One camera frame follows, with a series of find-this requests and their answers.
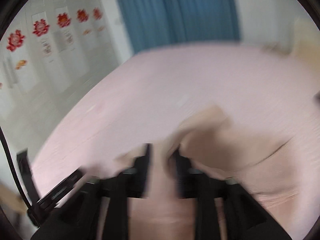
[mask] red flower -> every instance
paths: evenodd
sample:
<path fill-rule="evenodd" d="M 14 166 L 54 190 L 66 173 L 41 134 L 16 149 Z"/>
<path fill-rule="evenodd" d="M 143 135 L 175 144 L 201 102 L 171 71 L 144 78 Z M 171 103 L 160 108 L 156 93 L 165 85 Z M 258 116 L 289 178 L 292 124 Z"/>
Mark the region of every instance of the red flower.
<path fill-rule="evenodd" d="M 77 19 L 79 22 L 86 22 L 89 19 L 89 14 L 87 14 L 87 12 L 85 11 L 85 9 L 82 10 L 78 10 L 77 11 Z"/>
<path fill-rule="evenodd" d="M 16 30 L 15 33 L 10 33 L 8 37 L 8 46 L 7 49 L 10 51 L 15 51 L 16 48 L 19 48 L 23 45 L 24 35 L 21 34 L 20 30 Z"/>
<path fill-rule="evenodd" d="M 102 12 L 100 11 L 99 8 L 94 8 L 93 9 L 93 17 L 96 19 L 96 20 L 100 20 L 102 18 Z"/>
<path fill-rule="evenodd" d="M 36 21 L 34 23 L 35 30 L 32 33 L 40 37 L 41 35 L 48 33 L 49 27 L 50 25 L 47 24 L 44 19 L 41 19 L 40 22 Z"/>
<path fill-rule="evenodd" d="M 67 27 L 71 23 L 71 18 L 68 17 L 67 13 L 59 14 L 57 18 L 57 24 L 60 26 L 60 28 Z"/>

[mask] brown cloth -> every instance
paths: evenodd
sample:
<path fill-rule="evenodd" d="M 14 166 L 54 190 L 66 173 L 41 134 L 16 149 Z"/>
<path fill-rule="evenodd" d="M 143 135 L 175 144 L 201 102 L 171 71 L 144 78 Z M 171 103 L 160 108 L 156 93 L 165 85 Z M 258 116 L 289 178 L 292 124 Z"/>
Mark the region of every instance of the brown cloth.
<path fill-rule="evenodd" d="M 235 125 L 212 106 L 183 121 L 177 131 L 153 143 L 146 198 L 130 200 L 131 240 L 188 240 L 194 238 L 195 200 L 179 199 L 168 158 L 180 145 L 180 154 L 211 177 L 234 177 L 286 229 L 297 197 L 293 140 Z M 131 166 L 145 146 L 119 157 L 119 169 Z M 221 201 L 216 201 L 225 237 Z"/>

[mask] curtain fold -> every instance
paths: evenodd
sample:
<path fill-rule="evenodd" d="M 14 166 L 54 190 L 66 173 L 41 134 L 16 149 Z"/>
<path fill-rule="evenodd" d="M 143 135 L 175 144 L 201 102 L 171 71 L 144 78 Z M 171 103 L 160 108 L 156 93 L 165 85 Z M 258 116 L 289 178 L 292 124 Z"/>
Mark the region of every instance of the curtain fold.
<path fill-rule="evenodd" d="M 118 0 L 135 53 L 157 46 L 239 40 L 234 0 Z"/>

